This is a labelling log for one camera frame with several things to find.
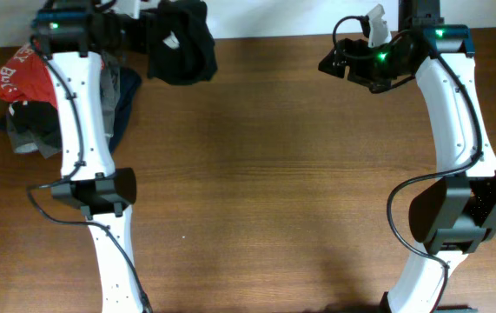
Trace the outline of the black t-shirt with logo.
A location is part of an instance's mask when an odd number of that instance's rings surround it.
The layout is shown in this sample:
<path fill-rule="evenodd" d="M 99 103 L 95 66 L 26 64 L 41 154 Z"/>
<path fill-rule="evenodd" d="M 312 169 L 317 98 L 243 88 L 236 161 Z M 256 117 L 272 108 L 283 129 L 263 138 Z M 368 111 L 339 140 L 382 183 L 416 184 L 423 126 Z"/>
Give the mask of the black t-shirt with logo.
<path fill-rule="evenodd" d="M 148 15 L 147 77 L 170 85 L 209 81 L 218 70 L 202 0 L 161 1 Z"/>

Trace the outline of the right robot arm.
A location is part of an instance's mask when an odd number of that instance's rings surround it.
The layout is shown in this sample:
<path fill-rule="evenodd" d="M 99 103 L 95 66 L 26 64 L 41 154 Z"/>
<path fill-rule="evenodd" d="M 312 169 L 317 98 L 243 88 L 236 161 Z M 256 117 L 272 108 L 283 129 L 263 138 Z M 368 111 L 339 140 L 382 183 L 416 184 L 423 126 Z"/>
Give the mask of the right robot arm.
<path fill-rule="evenodd" d="M 385 93 L 416 82 L 427 105 L 436 170 L 410 203 L 409 257 L 380 312 L 439 312 L 454 270 L 496 235 L 496 155 L 475 86 L 470 29 L 437 1 L 402 1 L 392 33 L 381 5 L 358 16 L 360 40 L 334 39 L 319 70 Z"/>

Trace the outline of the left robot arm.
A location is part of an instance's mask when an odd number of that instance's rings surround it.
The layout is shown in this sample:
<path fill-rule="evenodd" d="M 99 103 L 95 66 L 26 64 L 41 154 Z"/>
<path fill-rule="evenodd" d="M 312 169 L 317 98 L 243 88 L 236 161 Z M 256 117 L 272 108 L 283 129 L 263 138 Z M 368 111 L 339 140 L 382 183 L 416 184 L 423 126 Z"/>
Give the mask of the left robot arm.
<path fill-rule="evenodd" d="M 101 105 L 102 53 L 122 47 L 122 21 L 137 1 L 48 1 L 31 24 L 30 47 L 49 72 L 62 137 L 56 200 L 81 211 L 96 251 L 104 312 L 150 312 L 134 263 L 131 220 L 136 176 L 109 152 Z"/>

